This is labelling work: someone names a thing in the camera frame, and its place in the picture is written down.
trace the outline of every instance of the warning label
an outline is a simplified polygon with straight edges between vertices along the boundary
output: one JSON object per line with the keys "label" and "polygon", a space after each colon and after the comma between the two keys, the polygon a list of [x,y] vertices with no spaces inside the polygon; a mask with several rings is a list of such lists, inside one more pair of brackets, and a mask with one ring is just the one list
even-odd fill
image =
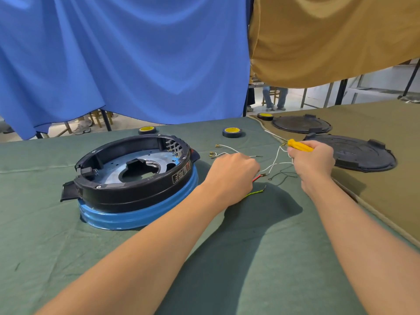
{"label": "warning label", "polygon": [[172,175],[172,182],[175,184],[180,181],[186,173],[191,169],[191,161],[187,162],[186,165],[179,170],[176,174]]}

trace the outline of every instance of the tan curtain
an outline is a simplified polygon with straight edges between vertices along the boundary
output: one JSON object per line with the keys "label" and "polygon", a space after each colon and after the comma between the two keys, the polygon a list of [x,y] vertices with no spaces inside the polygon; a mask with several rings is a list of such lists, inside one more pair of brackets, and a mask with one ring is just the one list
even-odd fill
{"label": "tan curtain", "polygon": [[420,57],[420,0],[255,0],[251,74],[313,87]]}

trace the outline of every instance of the table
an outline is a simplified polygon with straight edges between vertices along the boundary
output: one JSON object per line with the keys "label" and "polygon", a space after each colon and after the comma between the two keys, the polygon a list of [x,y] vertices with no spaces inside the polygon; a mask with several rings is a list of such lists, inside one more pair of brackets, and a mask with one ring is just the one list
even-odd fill
{"label": "table", "polygon": [[[240,127],[245,137],[222,137],[229,126]],[[278,142],[246,117],[159,130],[200,153],[201,180],[215,144],[261,155],[264,168],[278,149]],[[75,177],[73,166],[83,155],[136,134],[1,144],[1,314],[32,314],[136,232],[90,227],[79,219],[75,201],[59,201],[61,185]],[[286,153],[279,157],[289,160]],[[272,173],[272,181],[264,177],[255,184],[256,190],[267,185],[264,193],[229,208],[223,222],[220,217],[212,222],[201,242],[210,237],[186,261],[157,314],[365,314],[293,166],[279,165]]]}

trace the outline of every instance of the hand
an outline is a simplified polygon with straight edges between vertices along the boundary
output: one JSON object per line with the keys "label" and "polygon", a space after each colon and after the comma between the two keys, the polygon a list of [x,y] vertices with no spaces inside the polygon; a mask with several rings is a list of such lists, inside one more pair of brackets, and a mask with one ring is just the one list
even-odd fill
{"label": "hand", "polygon": [[223,202],[223,210],[241,201],[252,190],[260,170],[255,159],[241,153],[225,154],[214,160],[202,186]]}
{"label": "hand", "polygon": [[304,152],[289,147],[287,152],[294,159],[294,168],[302,179],[302,189],[308,194],[312,185],[320,179],[331,179],[331,171],[336,161],[333,158],[333,149],[330,146],[315,140],[301,143],[312,147],[314,150]]}

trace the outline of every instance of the blue cloth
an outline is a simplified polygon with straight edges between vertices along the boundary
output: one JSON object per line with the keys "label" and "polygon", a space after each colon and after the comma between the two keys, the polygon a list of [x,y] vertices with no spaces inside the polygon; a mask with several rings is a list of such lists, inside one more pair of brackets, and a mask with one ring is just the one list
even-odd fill
{"label": "blue cloth", "polygon": [[24,139],[97,108],[239,117],[248,13],[247,0],[0,0],[0,114]]}
{"label": "blue cloth", "polygon": [[[276,87],[280,91],[280,96],[278,98],[277,108],[283,108],[284,104],[286,103],[286,96],[289,92],[288,88],[283,87]],[[271,101],[270,97],[270,86],[265,86],[262,88],[262,95],[264,96],[265,104],[267,108],[273,107],[273,102]]]}

